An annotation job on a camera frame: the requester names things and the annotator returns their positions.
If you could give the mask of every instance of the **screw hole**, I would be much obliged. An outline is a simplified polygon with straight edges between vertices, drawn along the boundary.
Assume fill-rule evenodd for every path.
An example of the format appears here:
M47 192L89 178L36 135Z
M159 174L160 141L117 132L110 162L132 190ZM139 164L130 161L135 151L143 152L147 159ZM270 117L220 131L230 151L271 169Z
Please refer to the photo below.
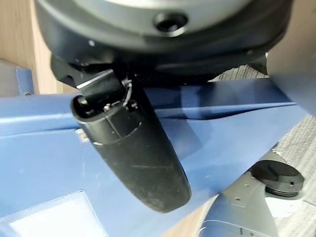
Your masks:
M184 32L183 27L188 23L188 18L181 13L161 13L154 19L156 29L167 36L177 36Z

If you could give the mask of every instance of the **black round cap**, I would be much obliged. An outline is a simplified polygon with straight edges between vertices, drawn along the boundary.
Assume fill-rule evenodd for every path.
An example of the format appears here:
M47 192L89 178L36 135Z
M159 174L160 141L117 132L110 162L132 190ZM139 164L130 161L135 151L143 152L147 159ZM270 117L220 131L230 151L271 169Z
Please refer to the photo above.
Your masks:
M261 160L251 174L266 185L268 193L279 197L295 197L302 190L304 177L294 167L275 160Z

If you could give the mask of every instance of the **blue metal frame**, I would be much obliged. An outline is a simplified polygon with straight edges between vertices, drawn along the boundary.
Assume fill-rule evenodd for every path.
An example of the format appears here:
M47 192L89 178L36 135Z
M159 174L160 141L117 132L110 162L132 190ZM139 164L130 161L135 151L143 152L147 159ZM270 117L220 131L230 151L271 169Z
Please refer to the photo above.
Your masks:
M146 93L187 174L192 198L167 214L152 211L76 134L73 95L0 100L0 237L12 214L85 190L111 237L160 236L233 183L306 112L269 79Z

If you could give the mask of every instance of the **gray carpet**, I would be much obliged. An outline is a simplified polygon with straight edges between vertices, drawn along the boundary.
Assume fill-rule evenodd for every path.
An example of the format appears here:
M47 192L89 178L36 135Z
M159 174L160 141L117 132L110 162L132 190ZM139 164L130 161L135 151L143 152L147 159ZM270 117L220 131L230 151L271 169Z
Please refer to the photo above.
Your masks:
M221 74L215 80L265 78L248 66ZM277 218L280 237L316 237L316 119L307 116L279 142L275 151L305 177L301 208L288 218Z

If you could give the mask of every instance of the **wooden surface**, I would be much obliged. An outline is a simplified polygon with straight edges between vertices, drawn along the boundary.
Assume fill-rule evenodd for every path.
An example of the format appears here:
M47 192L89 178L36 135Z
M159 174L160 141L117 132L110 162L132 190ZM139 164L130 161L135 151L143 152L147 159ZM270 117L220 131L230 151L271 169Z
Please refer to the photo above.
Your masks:
M32 70L36 93L61 93L39 31L33 0L0 0L0 59Z

